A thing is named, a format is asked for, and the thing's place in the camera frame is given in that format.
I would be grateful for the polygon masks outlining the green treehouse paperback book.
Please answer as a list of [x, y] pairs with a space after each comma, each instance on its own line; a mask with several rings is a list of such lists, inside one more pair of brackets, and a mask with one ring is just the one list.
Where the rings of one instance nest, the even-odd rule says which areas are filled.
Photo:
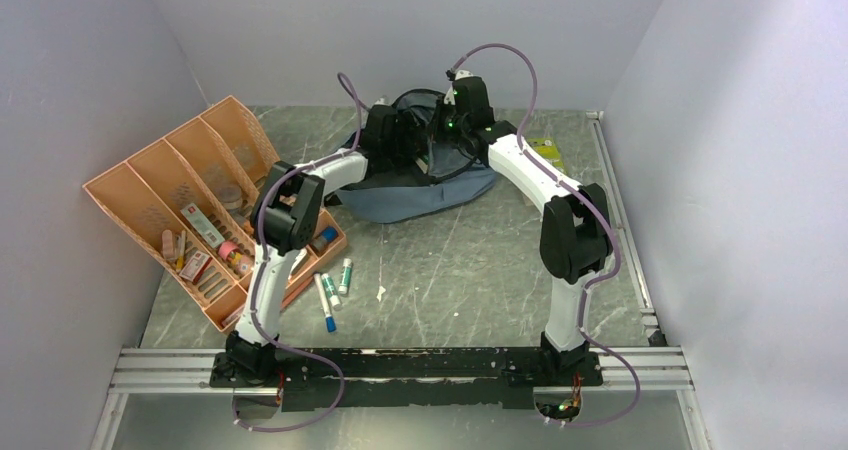
[[430, 172], [431, 158], [428, 155], [418, 156], [415, 163], [424, 174], [428, 174]]

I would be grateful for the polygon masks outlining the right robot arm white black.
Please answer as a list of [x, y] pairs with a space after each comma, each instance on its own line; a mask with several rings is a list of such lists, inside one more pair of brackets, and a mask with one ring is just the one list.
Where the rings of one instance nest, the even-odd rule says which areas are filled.
[[606, 193], [597, 184], [582, 185], [564, 175], [518, 136], [513, 124], [497, 120], [481, 77], [450, 70], [447, 78], [439, 134], [515, 185], [541, 216], [539, 253], [552, 277], [552, 291], [539, 368], [548, 382], [565, 383], [588, 352], [587, 285], [613, 251], [604, 229]]

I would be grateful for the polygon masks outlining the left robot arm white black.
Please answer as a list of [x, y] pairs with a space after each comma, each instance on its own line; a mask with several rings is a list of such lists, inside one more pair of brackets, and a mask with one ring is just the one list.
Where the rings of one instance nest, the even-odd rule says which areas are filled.
[[295, 258], [313, 240], [324, 197], [363, 181], [382, 155], [396, 154], [404, 136], [396, 120], [394, 106], [375, 103], [349, 145], [318, 160], [297, 165], [280, 161], [272, 166], [251, 216], [256, 261], [247, 300], [227, 337], [223, 361], [215, 366], [218, 378], [264, 385], [278, 374], [279, 350], [340, 370], [325, 357], [281, 344], [272, 327], [278, 324]]

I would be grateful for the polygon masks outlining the green white glue stick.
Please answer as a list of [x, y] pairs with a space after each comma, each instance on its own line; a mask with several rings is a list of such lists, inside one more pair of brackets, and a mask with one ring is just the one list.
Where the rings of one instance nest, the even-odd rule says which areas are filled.
[[342, 301], [334, 280], [329, 274], [323, 273], [321, 275], [321, 281], [330, 307], [333, 310], [340, 310], [342, 308]]

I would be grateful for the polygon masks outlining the blue backpack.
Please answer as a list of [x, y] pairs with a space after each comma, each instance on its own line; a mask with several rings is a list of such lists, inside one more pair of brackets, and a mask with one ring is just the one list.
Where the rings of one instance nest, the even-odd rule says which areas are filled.
[[[409, 111], [424, 127], [424, 149], [419, 156], [431, 158], [428, 174], [418, 166], [373, 175], [368, 175], [366, 170], [362, 181], [330, 193], [324, 204], [343, 206], [355, 217], [372, 223], [389, 224], [460, 206], [489, 191], [497, 180], [494, 170], [455, 145], [435, 140], [437, 107], [443, 99], [441, 92], [418, 88], [401, 94], [391, 103], [378, 102]], [[361, 153], [361, 130], [342, 146], [350, 148], [357, 142], [357, 151]]]

